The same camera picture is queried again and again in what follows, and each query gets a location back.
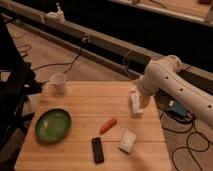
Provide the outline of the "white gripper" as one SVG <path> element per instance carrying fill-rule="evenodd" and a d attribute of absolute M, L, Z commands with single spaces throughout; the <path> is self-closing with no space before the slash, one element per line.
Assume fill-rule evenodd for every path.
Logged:
<path fill-rule="evenodd" d="M 130 93 L 131 110 L 134 118 L 141 117 L 143 114 L 141 107 L 145 108 L 150 102 L 150 96 L 146 95 L 142 89 L 138 88 L 138 92 L 140 96 L 136 91 Z"/>

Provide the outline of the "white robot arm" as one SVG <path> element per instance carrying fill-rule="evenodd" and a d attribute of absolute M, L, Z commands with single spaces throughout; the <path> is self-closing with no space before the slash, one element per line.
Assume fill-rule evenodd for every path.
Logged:
<path fill-rule="evenodd" d="M 213 96 L 182 79 L 178 75 L 181 69 L 182 62 L 175 55 L 151 60 L 136 81 L 138 91 L 149 97 L 164 90 L 213 129 Z"/>

